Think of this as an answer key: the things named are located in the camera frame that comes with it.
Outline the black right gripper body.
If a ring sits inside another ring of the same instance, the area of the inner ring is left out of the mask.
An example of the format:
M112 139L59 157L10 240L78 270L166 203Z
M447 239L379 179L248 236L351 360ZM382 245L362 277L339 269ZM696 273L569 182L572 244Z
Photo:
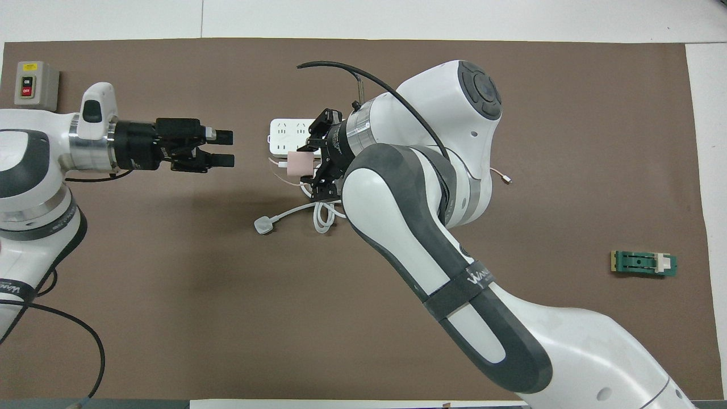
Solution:
M334 123L334 119L323 119L325 147L321 149L322 165L320 179L332 182L341 178L348 170L355 155L348 142L348 121Z

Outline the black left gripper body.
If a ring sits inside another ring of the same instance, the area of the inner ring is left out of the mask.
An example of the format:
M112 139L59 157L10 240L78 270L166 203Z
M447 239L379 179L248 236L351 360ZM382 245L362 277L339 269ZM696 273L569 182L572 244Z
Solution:
M156 144L156 123L120 120L114 129L114 155L122 170L158 170L170 161Z

